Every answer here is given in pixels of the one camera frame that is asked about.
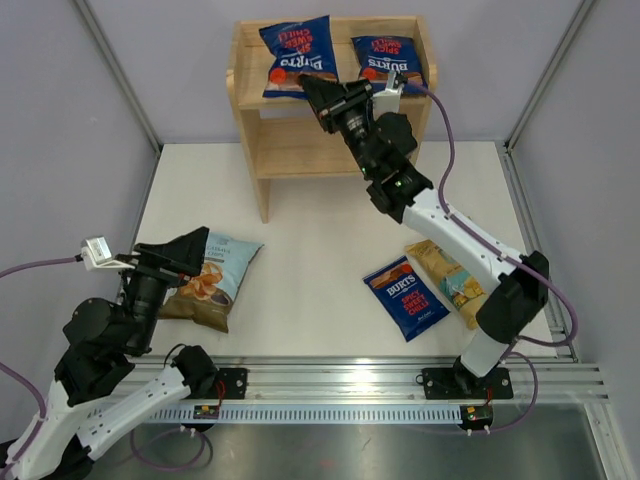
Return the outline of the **blue Burts chips bag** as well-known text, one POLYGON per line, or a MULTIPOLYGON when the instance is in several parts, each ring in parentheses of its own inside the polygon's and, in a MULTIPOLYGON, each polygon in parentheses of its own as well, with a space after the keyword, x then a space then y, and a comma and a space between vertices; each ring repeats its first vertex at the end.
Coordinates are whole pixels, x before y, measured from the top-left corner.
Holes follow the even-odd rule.
POLYGON ((449 309, 427 287, 406 256, 365 276, 363 283, 410 342, 449 315, 449 309))
POLYGON ((357 36, 351 42, 359 63, 358 80, 368 80, 373 92, 383 91, 392 73, 403 77, 402 95, 424 96, 428 88, 413 39, 403 36, 357 36))
POLYGON ((299 83, 301 74, 334 82, 338 80, 329 15, 273 24, 261 28, 259 35, 274 56, 263 91, 264 98, 305 99, 299 83))

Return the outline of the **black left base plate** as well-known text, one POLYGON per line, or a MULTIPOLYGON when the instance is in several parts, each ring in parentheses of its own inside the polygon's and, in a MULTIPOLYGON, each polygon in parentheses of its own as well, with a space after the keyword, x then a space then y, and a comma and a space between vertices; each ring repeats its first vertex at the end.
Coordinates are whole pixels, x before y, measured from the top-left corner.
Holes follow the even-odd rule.
POLYGON ((220 368, 210 388, 200 396, 206 400, 244 400, 249 370, 241 367, 220 368))

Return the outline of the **tan kettle chips bag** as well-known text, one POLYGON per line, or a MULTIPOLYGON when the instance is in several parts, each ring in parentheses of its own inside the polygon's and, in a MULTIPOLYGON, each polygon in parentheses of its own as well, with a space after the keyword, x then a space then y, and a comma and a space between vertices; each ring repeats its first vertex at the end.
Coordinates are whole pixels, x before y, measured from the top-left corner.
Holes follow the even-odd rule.
POLYGON ((488 298, 480 283, 453 257, 431 240, 405 247, 431 282, 460 314, 470 330, 478 328, 476 316, 488 298))

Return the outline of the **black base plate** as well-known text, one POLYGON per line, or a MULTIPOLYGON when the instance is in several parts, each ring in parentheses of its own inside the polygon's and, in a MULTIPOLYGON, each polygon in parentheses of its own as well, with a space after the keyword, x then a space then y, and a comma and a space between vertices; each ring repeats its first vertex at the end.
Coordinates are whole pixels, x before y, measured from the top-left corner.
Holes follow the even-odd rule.
POLYGON ((416 377, 427 400, 511 400, 514 398, 509 370, 492 369, 484 377, 475 377, 454 367, 424 368, 416 377))
POLYGON ((244 400, 249 370, 241 367, 220 368, 210 388, 200 396, 206 400, 244 400))

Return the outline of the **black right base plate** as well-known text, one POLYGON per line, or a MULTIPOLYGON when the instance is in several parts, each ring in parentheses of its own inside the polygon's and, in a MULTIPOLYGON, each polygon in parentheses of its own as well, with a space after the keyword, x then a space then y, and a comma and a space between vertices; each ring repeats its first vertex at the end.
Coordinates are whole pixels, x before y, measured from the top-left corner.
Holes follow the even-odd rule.
POLYGON ((416 377, 427 400, 511 400, 514 398, 509 370, 492 369, 484 377, 475 377, 454 367, 424 368, 416 377))

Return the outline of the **wooden two-tier shelf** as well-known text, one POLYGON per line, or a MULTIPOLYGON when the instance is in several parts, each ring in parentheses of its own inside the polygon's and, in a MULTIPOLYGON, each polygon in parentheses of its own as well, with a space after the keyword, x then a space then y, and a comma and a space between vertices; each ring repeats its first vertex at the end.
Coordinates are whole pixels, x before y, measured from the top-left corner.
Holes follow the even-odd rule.
MULTIPOLYGON (((344 141, 322 131, 307 102, 262 96, 273 56, 260 38, 259 29, 277 22, 276 19, 236 22, 226 72, 231 108, 264 223, 270 216, 272 180, 358 173, 344 141)), ((423 16, 333 16, 331 38, 341 80, 357 78, 360 65, 351 39, 362 35, 412 38, 427 85, 436 89, 436 58, 423 16)))

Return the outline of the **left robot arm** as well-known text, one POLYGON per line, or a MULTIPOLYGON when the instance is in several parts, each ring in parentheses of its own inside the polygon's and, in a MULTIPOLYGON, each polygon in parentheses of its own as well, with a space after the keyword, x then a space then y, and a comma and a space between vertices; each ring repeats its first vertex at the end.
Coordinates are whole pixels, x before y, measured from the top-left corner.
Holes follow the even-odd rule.
POLYGON ((89 414, 150 353, 159 311, 170 289, 186 285, 204 262, 209 230, 199 227, 164 244, 139 243, 113 254, 103 237, 83 241, 76 260, 87 270, 115 269, 123 280, 114 303, 89 298, 63 333, 68 348, 25 432, 1 446, 4 479, 83 479, 119 439, 164 406, 215 388, 218 370, 205 350, 185 346, 155 378, 103 411, 89 414))

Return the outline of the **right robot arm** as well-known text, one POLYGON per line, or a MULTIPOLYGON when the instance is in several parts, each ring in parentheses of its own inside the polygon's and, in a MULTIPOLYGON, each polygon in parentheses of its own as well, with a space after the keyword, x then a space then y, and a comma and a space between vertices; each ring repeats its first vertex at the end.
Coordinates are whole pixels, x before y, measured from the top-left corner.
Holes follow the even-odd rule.
POLYGON ((546 306, 547 258, 506 246, 449 206, 410 160, 417 140, 408 117, 396 107, 377 113, 382 97, 368 80, 339 83, 303 74, 298 83, 321 128, 342 136, 377 210, 443 248, 487 293, 476 316, 478 329, 451 369, 460 393, 478 395, 518 335, 546 306))

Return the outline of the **aluminium mounting rail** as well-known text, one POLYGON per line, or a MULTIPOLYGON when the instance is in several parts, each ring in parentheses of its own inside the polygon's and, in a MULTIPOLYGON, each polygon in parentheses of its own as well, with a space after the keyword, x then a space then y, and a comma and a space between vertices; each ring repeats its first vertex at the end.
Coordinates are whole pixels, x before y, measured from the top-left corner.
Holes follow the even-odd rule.
MULTIPOLYGON (((424 399, 417 376, 447 367, 451 357, 229 357, 218 367, 248 370, 246 399, 264 403, 400 403, 424 399)), ((598 366, 567 358, 534 358, 543 403, 604 403, 609 391, 598 366)))

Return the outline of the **light blue cassava chips bag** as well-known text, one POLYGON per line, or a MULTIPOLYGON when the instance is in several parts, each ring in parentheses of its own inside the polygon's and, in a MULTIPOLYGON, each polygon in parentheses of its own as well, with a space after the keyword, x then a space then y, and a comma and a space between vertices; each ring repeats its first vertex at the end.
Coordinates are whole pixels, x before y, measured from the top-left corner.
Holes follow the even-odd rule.
POLYGON ((249 265, 263 244, 221 233, 208 236, 200 277, 182 288, 168 290, 160 319, 191 320, 228 333, 229 315, 249 265))

